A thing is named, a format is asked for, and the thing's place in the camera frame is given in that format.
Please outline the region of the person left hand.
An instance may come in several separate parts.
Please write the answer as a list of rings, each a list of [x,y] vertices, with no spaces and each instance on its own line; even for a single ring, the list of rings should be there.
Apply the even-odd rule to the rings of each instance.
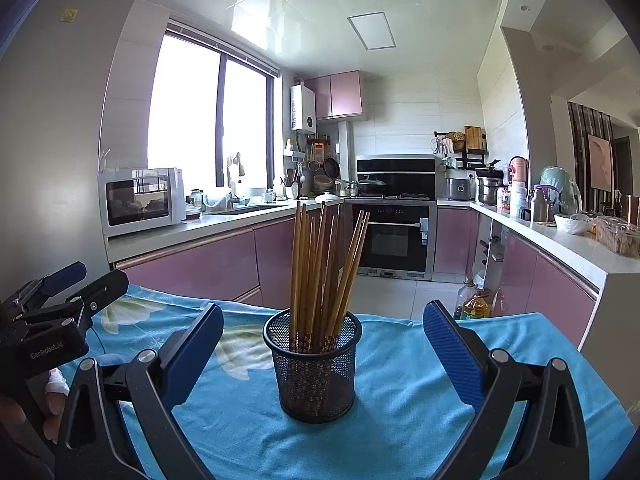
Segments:
[[[10,396],[1,396],[1,422],[18,443],[35,448],[35,437],[32,432],[38,428],[44,440],[52,444],[58,443],[64,408],[70,388],[58,368],[49,370],[37,377],[29,379],[26,386],[36,401],[43,422],[30,422],[24,408]]]

